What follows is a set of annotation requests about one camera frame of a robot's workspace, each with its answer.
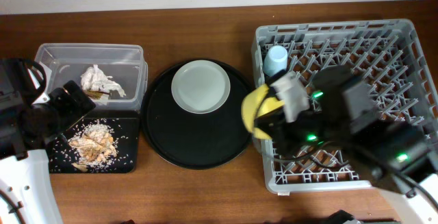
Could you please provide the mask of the gold foil wrapper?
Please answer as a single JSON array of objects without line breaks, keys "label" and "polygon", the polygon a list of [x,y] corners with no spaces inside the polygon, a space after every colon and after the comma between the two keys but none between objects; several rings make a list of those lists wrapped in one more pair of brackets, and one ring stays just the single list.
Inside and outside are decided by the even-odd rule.
[{"label": "gold foil wrapper", "polygon": [[84,93],[91,99],[109,99],[109,93],[106,92],[100,92],[100,91],[89,91],[89,90],[85,90]]}]

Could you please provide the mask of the white tissue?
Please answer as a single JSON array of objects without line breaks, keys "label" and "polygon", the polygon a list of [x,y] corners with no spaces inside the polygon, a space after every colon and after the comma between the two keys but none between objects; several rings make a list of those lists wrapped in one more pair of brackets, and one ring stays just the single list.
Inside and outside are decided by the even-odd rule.
[{"label": "white tissue", "polygon": [[109,93],[109,99],[92,99],[98,105],[107,105],[110,100],[116,100],[117,97],[122,99],[127,96],[122,86],[113,81],[112,78],[112,76],[106,75],[97,64],[94,64],[81,75],[81,89]]}]

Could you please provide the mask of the blue plastic cup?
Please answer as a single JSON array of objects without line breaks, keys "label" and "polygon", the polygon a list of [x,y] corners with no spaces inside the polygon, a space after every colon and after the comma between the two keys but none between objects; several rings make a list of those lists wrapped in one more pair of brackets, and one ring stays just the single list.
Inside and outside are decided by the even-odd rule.
[{"label": "blue plastic cup", "polygon": [[281,45],[272,46],[264,59],[263,62],[263,72],[272,77],[279,71],[285,70],[287,68],[287,49]]}]

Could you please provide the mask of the yellow bowl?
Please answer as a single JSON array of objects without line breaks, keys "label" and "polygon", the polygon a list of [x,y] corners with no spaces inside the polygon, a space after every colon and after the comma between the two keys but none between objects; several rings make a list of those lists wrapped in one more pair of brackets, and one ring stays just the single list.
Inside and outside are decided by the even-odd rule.
[{"label": "yellow bowl", "polygon": [[259,128],[254,128],[255,113],[260,108],[257,117],[268,114],[278,108],[282,108],[285,102],[279,100],[276,91],[271,95],[267,84],[262,84],[250,94],[248,94],[241,107],[241,115],[245,128],[257,139],[270,140],[271,137]]}]

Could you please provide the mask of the grey round plate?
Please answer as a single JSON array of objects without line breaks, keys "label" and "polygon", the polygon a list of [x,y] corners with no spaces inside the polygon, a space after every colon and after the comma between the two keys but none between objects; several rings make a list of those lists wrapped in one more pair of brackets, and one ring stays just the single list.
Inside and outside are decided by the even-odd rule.
[{"label": "grey round plate", "polygon": [[193,114],[207,114],[220,108],[231,92],[227,72],[209,60],[195,60],[184,64],[171,82],[172,97],[183,110]]}]

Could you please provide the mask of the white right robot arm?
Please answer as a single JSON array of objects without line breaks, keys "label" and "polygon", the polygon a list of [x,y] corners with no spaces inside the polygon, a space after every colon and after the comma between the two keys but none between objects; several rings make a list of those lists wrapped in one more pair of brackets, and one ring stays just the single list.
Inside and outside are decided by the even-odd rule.
[{"label": "white right robot arm", "polygon": [[323,149],[380,190],[406,223],[437,221],[437,150],[420,128],[381,118],[359,75],[346,66],[318,72],[308,93],[297,76],[280,71],[250,93],[242,117],[255,145],[271,140],[282,163],[310,162]]}]

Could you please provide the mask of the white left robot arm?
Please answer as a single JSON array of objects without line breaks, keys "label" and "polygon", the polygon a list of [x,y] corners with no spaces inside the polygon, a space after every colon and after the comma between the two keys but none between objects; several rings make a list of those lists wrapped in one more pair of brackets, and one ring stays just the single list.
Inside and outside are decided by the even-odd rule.
[{"label": "white left robot arm", "polygon": [[62,222],[47,147],[96,106],[74,81],[47,93],[48,81],[33,60],[1,60],[2,223]]}]

